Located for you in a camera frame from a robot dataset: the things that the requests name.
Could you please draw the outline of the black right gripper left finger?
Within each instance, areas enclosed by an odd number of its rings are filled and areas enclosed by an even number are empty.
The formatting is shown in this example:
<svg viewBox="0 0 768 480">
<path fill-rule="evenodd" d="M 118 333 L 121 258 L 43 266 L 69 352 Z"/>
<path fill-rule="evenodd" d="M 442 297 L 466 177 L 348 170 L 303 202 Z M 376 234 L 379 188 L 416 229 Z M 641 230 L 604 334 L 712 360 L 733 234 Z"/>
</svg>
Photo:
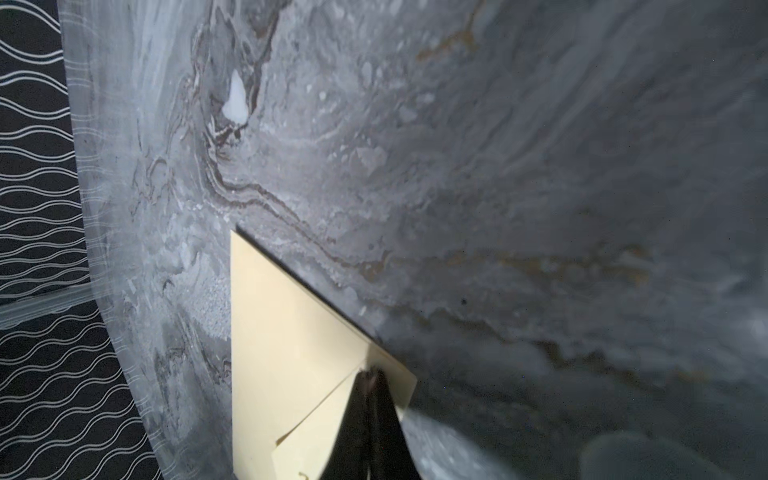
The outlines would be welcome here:
<svg viewBox="0 0 768 480">
<path fill-rule="evenodd" d="M 368 371 L 360 371 L 321 480 L 365 480 L 369 471 Z"/>
</svg>

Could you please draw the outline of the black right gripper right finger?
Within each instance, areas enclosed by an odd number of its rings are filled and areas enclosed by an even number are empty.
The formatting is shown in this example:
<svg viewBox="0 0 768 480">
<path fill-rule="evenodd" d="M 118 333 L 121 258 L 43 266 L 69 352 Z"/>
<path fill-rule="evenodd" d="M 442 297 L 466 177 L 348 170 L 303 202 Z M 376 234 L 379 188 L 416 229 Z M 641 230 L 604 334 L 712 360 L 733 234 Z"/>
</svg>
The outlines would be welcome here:
<svg viewBox="0 0 768 480">
<path fill-rule="evenodd" d="M 420 480 L 389 384 L 380 369 L 369 371 L 370 475 L 378 480 Z"/>
</svg>

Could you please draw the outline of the tan kraft envelope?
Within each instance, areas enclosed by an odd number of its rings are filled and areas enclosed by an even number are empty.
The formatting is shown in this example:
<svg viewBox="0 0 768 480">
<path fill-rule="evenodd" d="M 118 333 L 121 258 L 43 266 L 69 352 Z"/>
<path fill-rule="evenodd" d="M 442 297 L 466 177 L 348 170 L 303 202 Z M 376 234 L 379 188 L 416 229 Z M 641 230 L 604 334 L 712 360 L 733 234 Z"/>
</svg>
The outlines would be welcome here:
<svg viewBox="0 0 768 480">
<path fill-rule="evenodd" d="M 230 279 L 237 478 L 319 478 L 363 369 L 385 372 L 404 415 L 416 376 L 237 232 Z"/>
</svg>

